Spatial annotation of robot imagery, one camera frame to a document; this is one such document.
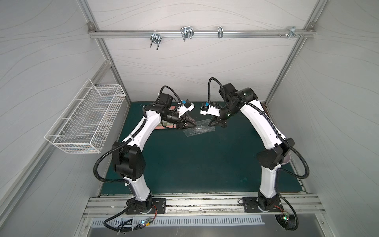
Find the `clear plastic ruler pouch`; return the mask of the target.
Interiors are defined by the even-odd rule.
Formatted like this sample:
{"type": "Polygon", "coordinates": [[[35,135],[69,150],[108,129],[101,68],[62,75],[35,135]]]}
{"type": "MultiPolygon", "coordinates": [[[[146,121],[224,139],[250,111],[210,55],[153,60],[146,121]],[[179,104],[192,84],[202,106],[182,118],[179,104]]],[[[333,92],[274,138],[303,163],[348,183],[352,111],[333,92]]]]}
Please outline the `clear plastic ruler pouch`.
{"type": "Polygon", "coordinates": [[[183,130],[186,137],[192,137],[196,135],[201,135],[208,132],[215,131],[214,126],[209,126],[210,119],[200,120],[196,122],[195,127],[186,128],[183,130]]]}

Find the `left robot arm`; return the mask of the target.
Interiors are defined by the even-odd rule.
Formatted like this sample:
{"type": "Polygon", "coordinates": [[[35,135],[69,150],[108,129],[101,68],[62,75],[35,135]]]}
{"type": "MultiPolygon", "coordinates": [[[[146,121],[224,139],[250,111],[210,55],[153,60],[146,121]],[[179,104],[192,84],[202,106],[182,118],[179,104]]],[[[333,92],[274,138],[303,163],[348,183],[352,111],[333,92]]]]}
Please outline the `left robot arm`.
{"type": "Polygon", "coordinates": [[[122,142],[113,144],[112,168],[129,187],[134,199],[132,208],[137,212],[147,214],[153,206],[153,196],[144,178],[143,148],[146,142],[162,121],[170,122],[178,129],[196,126],[188,117],[188,112],[193,109],[194,104],[189,100],[178,103],[173,110],[164,103],[151,103],[143,107],[143,117],[135,129],[122,142]]]}

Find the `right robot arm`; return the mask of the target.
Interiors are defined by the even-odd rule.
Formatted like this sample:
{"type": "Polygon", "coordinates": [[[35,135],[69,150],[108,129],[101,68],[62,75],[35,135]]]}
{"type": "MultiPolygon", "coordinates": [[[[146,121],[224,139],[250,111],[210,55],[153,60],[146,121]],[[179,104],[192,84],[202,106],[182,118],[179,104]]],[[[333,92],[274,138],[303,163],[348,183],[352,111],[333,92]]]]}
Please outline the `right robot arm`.
{"type": "Polygon", "coordinates": [[[262,212],[269,212],[280,201],[275,185],[277,172],[282,167],[283,160],[289,153],[289,148],[279,139],[286,137],[275,126],[272,121],[266,119],[257,95],[251,88],[237,90],[231,83],[222,85],[219,94],[225,101],[225,106],[219,107],[215,103],[207,101],[201,106],[202,115],[212,115],[209,126],[227,127],[227,119],[242,112],[250,121],[260,136],[265,150],[257,154],[261,165],[261,184],[258,191],[256,204],[262,212]]]}

